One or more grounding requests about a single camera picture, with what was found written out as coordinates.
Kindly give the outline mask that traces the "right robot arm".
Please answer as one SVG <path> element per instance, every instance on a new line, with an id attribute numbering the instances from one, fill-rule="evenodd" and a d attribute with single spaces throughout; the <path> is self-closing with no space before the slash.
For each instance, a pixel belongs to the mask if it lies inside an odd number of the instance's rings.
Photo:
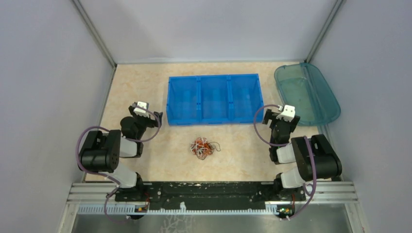
<path id="1" fill-rule="evenodd" d="M 335 178 L 342 173 L 342 163 L 324 134 L 291 138 L 299 120 L 299 116 L 283 119 L 270 109 L 263 118 L 263 124 L 270 123 L 271 161 L 277 165 L 296 163 L 274 180 L 274 195 L 279 200 L 292 197 L 307 182 Z"/>

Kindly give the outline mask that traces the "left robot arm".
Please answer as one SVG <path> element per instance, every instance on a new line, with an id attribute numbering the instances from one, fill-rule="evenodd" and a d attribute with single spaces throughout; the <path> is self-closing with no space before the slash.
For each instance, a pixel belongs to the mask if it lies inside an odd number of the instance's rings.
<path id="1" fill-rule="evenodd" d="M 85 168 L 89 174 L 97 174 L 113 181 L 117 189 L 114 192 L 121 201 L 139 201 L 146 197 L 147 188 L 141 176 L 120 159 L 139 158 L 143 154 L 144 133 L 148 128 L 160 129 L 162 112 L 149 111 L 146 102 L 134 102 L 129 108 L 130 116 L 120 121 L 119 130 L 105 130 L 94 127 L 82 134 L 85 141 L 78 148 L 79 168 Z"/>

